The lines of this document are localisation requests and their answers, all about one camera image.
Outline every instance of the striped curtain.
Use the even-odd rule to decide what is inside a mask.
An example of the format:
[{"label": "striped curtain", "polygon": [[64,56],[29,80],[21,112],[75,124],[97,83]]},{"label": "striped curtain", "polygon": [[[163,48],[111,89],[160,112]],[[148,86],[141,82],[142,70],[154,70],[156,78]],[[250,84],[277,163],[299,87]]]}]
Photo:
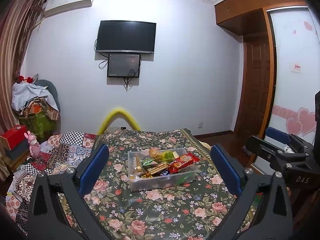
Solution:
[{"label": "striped curtain", "polygon": [[[11,108],[12,85],[20,75],[32,27],[44,0],[14,0],[0,21],[0,134],[19,123]],[[0,156],[4,154],[0,146]],[[0,159],[0,180],[9,175]]]}]

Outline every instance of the floral bedspread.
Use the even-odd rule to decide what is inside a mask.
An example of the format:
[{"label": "floral bedspread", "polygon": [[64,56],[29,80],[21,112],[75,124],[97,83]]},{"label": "floral bedspread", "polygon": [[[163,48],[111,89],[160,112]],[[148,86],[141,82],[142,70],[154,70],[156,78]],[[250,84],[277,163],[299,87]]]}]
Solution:
[{"label": "floral bedspread", "polygon": [[[206,239],[221,223],[236,196],[228,192],[222,178],[204,148],[188,130],[143,132],[123,130],[97,136],[109,146],[108,163],[93,190],[84,198],[101,225],[115,239]],[[200,157],[199,171],[191,183],[166,189],[131,192],[127,176],[128,151],[150,147],[185,148]],[[61,203],[70,225],[81,229],[65,197]],[[249,227],[251,208],[240,230]]]}]

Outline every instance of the white air conditioner unit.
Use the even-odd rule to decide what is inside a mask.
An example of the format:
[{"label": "white air conditioner unit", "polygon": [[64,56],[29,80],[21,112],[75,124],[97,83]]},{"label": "white air conditioner unit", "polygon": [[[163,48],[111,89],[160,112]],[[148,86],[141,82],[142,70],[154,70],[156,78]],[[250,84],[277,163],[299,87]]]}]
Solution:
[{"label": "white air conditioner unit", "polygon": [[44,10],[46,17],[80,8],[91,7],[93,0],[48,0]]}]

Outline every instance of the plastic container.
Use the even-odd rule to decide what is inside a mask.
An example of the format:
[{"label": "plastic container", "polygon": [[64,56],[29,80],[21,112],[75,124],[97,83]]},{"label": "plastic container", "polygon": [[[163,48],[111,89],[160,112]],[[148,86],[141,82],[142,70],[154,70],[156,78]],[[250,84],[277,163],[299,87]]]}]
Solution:
[{"label": "plastic container", "polygon": [[[186,150],[184,148],[179,149],[170,149],[172,151],[176,151],[179,156],[186,154]],[[195,178],[198,167],[193,163],[192,165],[184,168],[181,172],[167,175],[167,176],[159,176],[148,179],[130,179],[130,174],[133,173],[133,168],[135,167],[135,157],[139,156],[140,160],[150,158],[149,155],[146,155],[145,152],[128,152],[128,178],[129,185],[131,191],[136,190],[145,190],[145,189],[153,189],[153,188],[167,188],[176,186],[182,183],[192,182]]]}]

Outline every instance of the pink doll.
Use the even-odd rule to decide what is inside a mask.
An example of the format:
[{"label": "pink doll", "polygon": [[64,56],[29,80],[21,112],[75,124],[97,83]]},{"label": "pink doll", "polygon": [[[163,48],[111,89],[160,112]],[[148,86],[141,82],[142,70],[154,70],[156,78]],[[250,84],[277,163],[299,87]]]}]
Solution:
[{"label": "pink doll", "polygon": [[37,141],[36,135],[28,131],[28,134],[24,133],[24,136],[28,139],[31,156],[34,157],[35,160],[37,160],[40,153],[40,144]]}]

